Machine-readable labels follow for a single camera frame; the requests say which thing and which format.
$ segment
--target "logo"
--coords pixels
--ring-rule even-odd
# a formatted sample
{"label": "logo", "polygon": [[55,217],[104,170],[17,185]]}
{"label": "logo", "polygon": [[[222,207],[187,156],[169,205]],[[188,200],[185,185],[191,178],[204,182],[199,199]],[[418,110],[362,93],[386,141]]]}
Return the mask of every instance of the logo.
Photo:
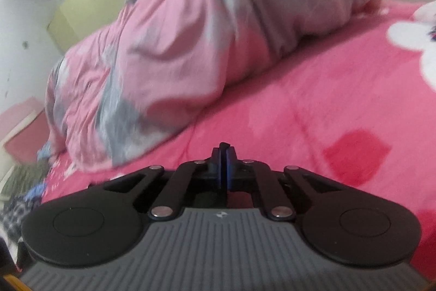
{"label": "logo", "polygon": [[217,216],[219,218],[224,218],[227,215],[228,215],[228,213],[226,211],[221,211],[221,212],[215,214],[215,216]]}

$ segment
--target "gray ribbed surface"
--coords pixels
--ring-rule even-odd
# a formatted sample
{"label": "gray ribbed surface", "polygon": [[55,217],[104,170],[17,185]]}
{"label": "gray ribbed surface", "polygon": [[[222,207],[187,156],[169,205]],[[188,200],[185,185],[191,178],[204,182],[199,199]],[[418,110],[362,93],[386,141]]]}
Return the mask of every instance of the gray ribbed surface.
{"label": "gray ribbed surface", "polygon": [[415,291],[427,284],[405,263],[370,271],[324,259],[293,225],[256,209],[220,212],[188,208],[175,221],[154,223],[113,262],[75,270],[37,263],[22,280],[33,291]]}

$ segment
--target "box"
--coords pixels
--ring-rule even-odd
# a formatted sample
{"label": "box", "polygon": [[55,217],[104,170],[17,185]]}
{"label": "box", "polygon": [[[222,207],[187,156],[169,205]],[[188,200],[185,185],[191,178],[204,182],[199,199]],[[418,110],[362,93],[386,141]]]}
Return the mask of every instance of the box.
{"label": "box", "polygon": [[71,46],[110,24],[118,17],[126,0],[65,0],[56,9],[48,32],[59,48]]}

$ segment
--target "pink object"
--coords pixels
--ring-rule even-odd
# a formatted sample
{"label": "pink object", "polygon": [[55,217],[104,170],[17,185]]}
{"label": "pink object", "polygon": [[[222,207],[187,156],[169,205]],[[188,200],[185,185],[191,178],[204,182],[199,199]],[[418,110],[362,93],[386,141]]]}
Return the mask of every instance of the pink object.
{"label": "pink object", "polygon": [[6,151],[19,163],[34,163],[37,161],[37,152],[49,139],[49,126],[45,112],[23,131],[14,136],[4,147]]}
{"label": "pink object", "polygon": [[420,75],[421,52],[386,39],[391,24],[418,6],[386,1],[381,8],[228,88],[186,130],[131,164],[90,175],[63,154],[44,200],[151,164],[175,168],[209,157],[225,141],[240,159],[276,170],[299,165],[406,206],[423,228],[413,263],[436,277],[436,93]]}
{"label": "pink object", "polygon": [[31,97],[2,112],[0,114],[0,141],[30,113],[33,111],[39,113],[43,110],[44,104],[38,99]]}

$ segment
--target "clothing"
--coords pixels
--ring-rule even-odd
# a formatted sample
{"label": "clothing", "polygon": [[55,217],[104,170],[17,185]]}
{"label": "clothing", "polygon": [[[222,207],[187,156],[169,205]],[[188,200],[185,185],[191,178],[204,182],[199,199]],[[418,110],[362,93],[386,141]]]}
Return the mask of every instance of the clothing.
{"label": "clothing", "polygon": [[47,187],[47,184],[45,184],[45,183],[40,183],[37,186],[34,186],[26,194],[25,201],[32,200],[35,197],[41,197],[42,194],[44,193],[46,187]]}
{"label": "clothing", "polygon": [[47,141],[42,148],[37,152],[37,160],[38,162],[42,159],[50,158],[50,142]]}
{"label": "clothing", "polygon": [[50,165],[47,159],[35,164],[18,165],[7,179],[1,194],[8,197],[25,194],[36,184],[42,182],[49,170]]}
{"label": "clothing", "polygon": [[0,222],[13,242],[18,243],[21,237],[21,223],[24,217],[40,204],[41,197],[26,201],[24,196],[13,197],[5,204],[3,212],[0,212]]}

